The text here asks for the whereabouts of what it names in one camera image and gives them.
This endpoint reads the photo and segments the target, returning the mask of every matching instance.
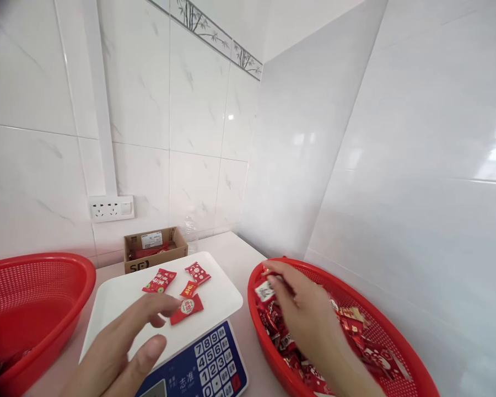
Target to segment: number button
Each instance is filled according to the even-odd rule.
[[[206,383],[208,383],[209,380],[209,372],[208,369],[206,368],[200,373],[200,385],[204,386]]]
[[[215,346],[213,346],[213,351],[215,352],[215,357],[221,354],[222,348],[220,347],[220,344],[216,344]]]
[[[231,387],[230,382],[226,383],[226,386],[224,386],[224,395],[226,397],[231,397],[233,395],[233,387]]]
[[[220,376],[217,375],[213,380],[211,381],[211,384],[213,385],[213,391],[216,393],[217,391],[220,390],[220,387],[222,386],[220,384]]]
[[[212,346],[209,336],[206,339],[204,339],[203,344],[204,344],[204,350],[208,350]]]
[[[219,333],[219,338],[223,338],[226,336],[226,331],[224,331],[224,327],[220,327],[219,330],[217,331]]]
[[[230,362],[233,356],[231,355],[231,350],[226,350],[224,352],[224,358],[226,359],[226,362]]]
[[[198,357],[202,353],[204,353],[204,349],[202,348],[202,342],[195,346],[195,356]]]
[[[202,394],[204,395],[204,397],[211,397],[213,395],[211,383],[208,383],[206,387],[202,389]]]
[[[217,367],[217,363],[216,362],[212,362],[210,365],[209,365],[209,377],[210,378],[213,378],[215,375],[217,375],[219,373],[219,367]]]
[[[215,358],[215,355],[213,354],[213,350],[208,350],[206,352],[206,361],[207,363],[211,363],[213,361],[213,359]]]
[[[216,332],[211,334],[211,343],[216,344],[219,341],[219,335]]]
[[[230,377],[228,376],[228,369],[224,368],[224,370],[220,373],[220,380],[222,380],[222,384],[226,384],[226,381]]]
[[[230,347],[230,344],[228,343],[228,338],[222,339],[222,341],[220,341],[220,345],[222,346],[222,350],[226,350],[228,347]]]
[[[221,369],[224,368],[224,366],[226,365],[226,360],[224,359],[224,356],[223,355],[220,355],[218,358],[217,358],[217,365],[219,366],[219,371]]]
[[[197,359],[197,365],[198,365],[198,370],[201,371],[206,367],[206,359],[204,356],[200,356],[200,358]]]
[[[235,374],[235,372],[237,372],[237,368],[235,368],[235,363],[232,361],[228,364],[228,373],[232,377]]]

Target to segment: white power socket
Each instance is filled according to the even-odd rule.
[[[94,223],[134,218],[133,196],[89,197],[90,214]]]

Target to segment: finger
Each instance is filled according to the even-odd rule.
[[[310,281],[303,273],[296,270],[290,265],[278,261],[264,261],[268,269],[283,276],[288,285],[292,287],[295,293],[300,292],[302,289],[310,288],[312,281]]]
[[[103,396],[134,396],[165,350],[166,344],[167,339],[163,335],[155,335],[145,342]]]
[[[283,314],[287,316],[295,311],[297,309],[296,304],[294,303],[294,300],[285,285],[274,276],[268,276],[268,281],[274,289],[277,301],[283,309]]]
[[[165,325],[165,320],[157,314],[153,314],[149,318],[149,322],[155,328],[162,328]]]
[[[161,313],[165,317],[171,317],[181,304],[180,300],[163,293],[145,294],[114,320],[117,322],[112,330],[114,338],[120,343],[134,340],[153,315]]]

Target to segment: plastic bottle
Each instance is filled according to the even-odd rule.
[[[189,207],[189,212],[184,220],[184,234],[187,242],[187,254],[192,255],[198,252],[198,230],[195,221],[195,207]]]

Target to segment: red mesh basket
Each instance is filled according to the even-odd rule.
[[[19,397],[72,336],[95,283],[92,263],[73,254],[0,261],[0,395]]]
[[[318,267],[285,257],[275,258],[274,260],[294,266],[312,281],[322,284],[325,290],[329,291],[335,297],[338,305],[343,307],[358,307],[360,312],[371,322],[368,329],[364,330],[364,336],[373,342],[388,347],[412,377],[412,381],[405,380],[402,377],[397,377],[393,381],[381,379],[380,385],[387,397],[439,397],[432,377],[419,359],[419,356],[417,356],[393,324],[367,299],[339,278]],[[261,323],[257,312],[254,285],[261,279],[262,271],[263,266],[259,264],[250,276],[248,282],[248,307],[263,354],[272,372],[289,395],[293,397],[313,397],[313,392],[305,386],[301,379],[283,361],[281,355],[270,341],[265,327]]]

